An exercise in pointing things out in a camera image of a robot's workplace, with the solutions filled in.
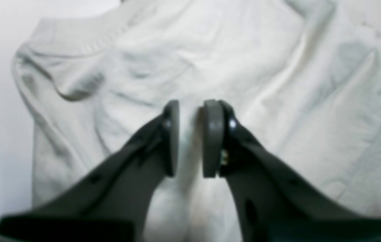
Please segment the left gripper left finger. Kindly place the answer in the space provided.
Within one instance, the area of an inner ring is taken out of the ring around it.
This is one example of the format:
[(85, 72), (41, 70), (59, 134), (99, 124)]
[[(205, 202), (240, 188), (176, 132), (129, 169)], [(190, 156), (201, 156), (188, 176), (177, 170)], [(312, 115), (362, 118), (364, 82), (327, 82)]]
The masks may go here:
[(98, 167), (56, 199), (0, 219), (0, 242), (141, 242), (153, 193), (178, 162), (172, 100)]

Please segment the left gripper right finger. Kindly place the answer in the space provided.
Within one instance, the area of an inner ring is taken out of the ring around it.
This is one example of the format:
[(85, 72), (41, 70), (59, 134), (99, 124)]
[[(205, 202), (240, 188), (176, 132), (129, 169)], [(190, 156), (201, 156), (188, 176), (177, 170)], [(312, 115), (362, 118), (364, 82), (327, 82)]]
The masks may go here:
[(223, 100), (203, 103), (203, 176), (232, 193), (244, 242), (381, 242), (381, 218), (332, 201), (268, 152)]

